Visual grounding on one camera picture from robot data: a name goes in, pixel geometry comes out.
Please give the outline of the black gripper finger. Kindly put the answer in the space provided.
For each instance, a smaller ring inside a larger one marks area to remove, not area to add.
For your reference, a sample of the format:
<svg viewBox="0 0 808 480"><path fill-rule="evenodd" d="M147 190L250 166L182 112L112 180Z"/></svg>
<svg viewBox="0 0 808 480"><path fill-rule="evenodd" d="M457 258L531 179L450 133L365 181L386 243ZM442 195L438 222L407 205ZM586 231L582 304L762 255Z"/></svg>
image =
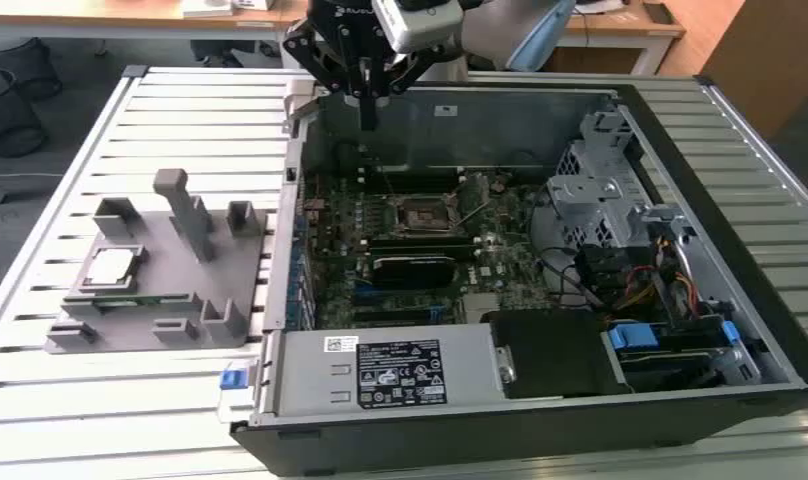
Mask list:
<svg viewBox="0 0 808 480"><path fill-rule="evenodd" d="M283 50L330 93L341 93L351 100L358 111L359 129L373 131L378 123L377 107L362 60L342 60L333 50L317 44L315 35L307 18L302 19L286 32Z"/></svg>
<svg viewBox="0 0 808 480"><path fill-rule="evenodd" d="M405 54L399 60L385 66L382 73L378 75L379 87L375 106L385 107L389 103L389 97L402 94L427 69L439 63L445 57L446 47L434 45L414 53Z"/></svg>

